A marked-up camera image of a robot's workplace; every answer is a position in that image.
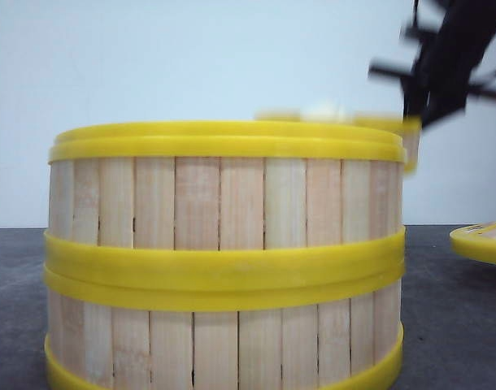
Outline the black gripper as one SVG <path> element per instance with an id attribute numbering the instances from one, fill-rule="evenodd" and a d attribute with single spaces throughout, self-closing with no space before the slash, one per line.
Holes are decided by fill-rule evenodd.
<path id="1" fill-rule="evenodd" d="M 436 4 L 444 11 L 437 30 L 419 25 L 419 3 L 413 2 L 412 22 L 403 34 L 418 41 L 420 51 L 410 70 L 385 63 L 369 66 L 370 74 L 399 81 L 403 117 L 418 119 L 423 130 L 464 111 L 470 95 L 496 100 L 496 90 L 487 88 L 496 78 L 496 68 L 483 79 L 472 80 L 496 36 L 496 0 Z"/>

